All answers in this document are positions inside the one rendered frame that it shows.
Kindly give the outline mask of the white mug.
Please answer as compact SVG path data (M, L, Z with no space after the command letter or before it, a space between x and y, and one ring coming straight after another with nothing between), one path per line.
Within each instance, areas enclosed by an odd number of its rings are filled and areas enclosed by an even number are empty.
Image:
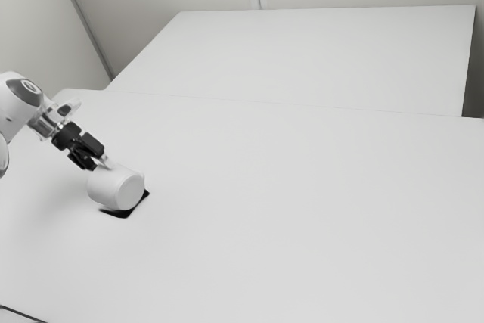
M89 173L86 189L89 198L100 205L112 210L130 210L143 196L145 176L120 164L112 169L98 166Z

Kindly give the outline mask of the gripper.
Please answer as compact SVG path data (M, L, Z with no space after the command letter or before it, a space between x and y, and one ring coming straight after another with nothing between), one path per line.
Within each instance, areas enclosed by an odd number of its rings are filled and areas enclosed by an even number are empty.
M94 171L97 163L105 169L115 167L115 162L104 153L102 143L74 122L65 124L52 137L51 143L60 151L68 150L68 158L82 170Z

